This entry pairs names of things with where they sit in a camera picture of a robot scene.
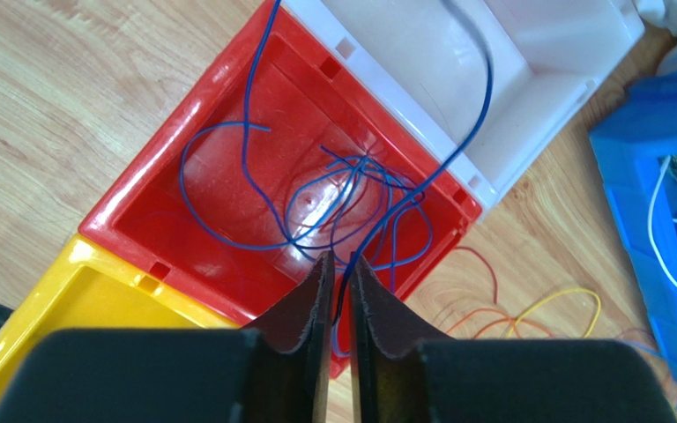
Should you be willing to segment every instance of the wooden floor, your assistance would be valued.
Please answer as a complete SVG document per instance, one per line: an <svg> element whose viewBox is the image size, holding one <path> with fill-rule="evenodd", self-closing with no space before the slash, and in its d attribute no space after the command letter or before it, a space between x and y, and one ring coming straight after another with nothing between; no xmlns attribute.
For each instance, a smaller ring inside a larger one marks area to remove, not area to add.
<svg viewBox="0 0 677 423"><path fill-rule="evenodd" d="M0 1L0 302L18 306L256 5ZM585 286L605 304L593 337L647 327L586 134L623 102L624 87L651 74L672 45L667 33L651 29L465 238L495 267L504 310L515 315L546 293ZM491 299L487 269L462 251L447 257L409 304L447 330ZM575 337L593 307L591 297L566 297L534 319ZM455 334L470 337L486 323L474 320ZM664 378L664 365L652 363ZM331 421L352 420L350 385L347 372L331 384ZM677 386L666 390L676 402Z"/></svg>

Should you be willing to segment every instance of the red plastic crate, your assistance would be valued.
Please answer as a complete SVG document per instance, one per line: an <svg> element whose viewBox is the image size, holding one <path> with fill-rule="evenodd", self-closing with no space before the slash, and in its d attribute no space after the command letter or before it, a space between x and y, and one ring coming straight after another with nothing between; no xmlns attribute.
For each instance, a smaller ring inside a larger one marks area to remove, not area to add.
<svg viewBox="0 0 677 423"><path fill-rule="evenodd" d="M268 1L256 11L79 228L85 237L239 324L288 293L311 263L293 247L253 252L217 241L184 205L177 174L182 149L196 133L215 123L242 119L247 73L272 5ZM414 182L438 167L283 8L257 70L250 116L271 131L250 132L249 169L282 213L296 189L325 174L325 166L333 162L320 145L342 156L369 153ZM242 176L241 148L240 127L214 130L195 143L184 165L190 201L210 227L232 240L258 245L283 242L264 201ZM327 180L302 193L289 217L292 227L309 220L326 193L340 183ZM365 189L351 214L342 219L340 230L351 231L367 221L379 192ZM433 224L433 242L420 260L397 268L397 295L402 299L481 214L476 201L448 174L427 191L422 208ZM338 246L338 255L348 260L370 227ZM325 244L329 232L318 232L309 241ZM407 213L398 234L399 258L416 254L428 239L419 213ZM378 263L390 259L387 241ZM379 271L378 277L388 285L388 271ZM345 324L338 336L347 348ZM345 366L346 360L334 357L331 374L340 374Z"/></svg>

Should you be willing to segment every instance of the blue plastic crate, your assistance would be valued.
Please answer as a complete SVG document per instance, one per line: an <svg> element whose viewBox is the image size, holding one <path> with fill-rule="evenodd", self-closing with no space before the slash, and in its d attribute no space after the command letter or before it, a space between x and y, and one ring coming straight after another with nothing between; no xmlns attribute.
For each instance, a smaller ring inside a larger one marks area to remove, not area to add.
<svg viewBox="0 0 677 423"><path fill-rule="evenodd" d="M651 327L677 381L677 288L663 272L647 229L660 159L677 155L677 75L643 81L631 93L631 101L592 132L591 144ZM660 255L677 279L673 216L677 217L677 181L666 177L652 228Z"/></svg>

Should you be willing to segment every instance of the yellow plastic crate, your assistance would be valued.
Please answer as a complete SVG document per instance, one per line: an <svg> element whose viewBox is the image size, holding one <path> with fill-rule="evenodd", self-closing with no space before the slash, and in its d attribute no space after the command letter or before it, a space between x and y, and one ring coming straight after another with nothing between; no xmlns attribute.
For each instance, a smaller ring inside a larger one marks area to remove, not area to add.
<svg viewBox="0 0 677 423"><path fill-rule="evenodd" d="M0 396L54 330L233 328L209 308L76 235L0 330Z"/></svg>

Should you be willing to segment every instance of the yellow wire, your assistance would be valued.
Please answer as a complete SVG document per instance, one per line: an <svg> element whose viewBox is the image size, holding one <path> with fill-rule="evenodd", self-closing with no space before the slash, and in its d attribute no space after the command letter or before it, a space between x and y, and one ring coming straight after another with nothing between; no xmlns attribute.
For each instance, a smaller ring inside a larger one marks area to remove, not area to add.
<svg viewBox="0 0 677 423"><path fill-rule="evenodd" d="M513 331L516 329L518 324L521 323L521 321L523 321L528 315L533 313L535 310L537 310L538 308L541 308L542 306L544 306L545 304L547 304L548 302L550 302L550 301L552 301L556 298L560 298L563 295L568 295L568 294L571 294L571 293L588 293L589 295L594 297L594 300L596 300L596 302L597 302L597 309L594 312L594 317L591 319L591 323L589 323L589 327L586 329L585 334L581 337L581 338L588 338L591 335L591 333L594 331L594 326L597 325L597 321L599 319L599 314L602 312L602 299L599 297L598 293L595 293L591 289L586 289L586 288L564 289L560 292L557 292L557 293L554 293L554 294L548 296L547 298L545 298L542 301L538 301L533 306L524 310L524 312L521 313L521 315L519 315L516 318L516 320L513 322L513 324L511 324L510 329L508 330L508 333L505 335L505 337L510 338L510 336L513 335Z"/></svg>

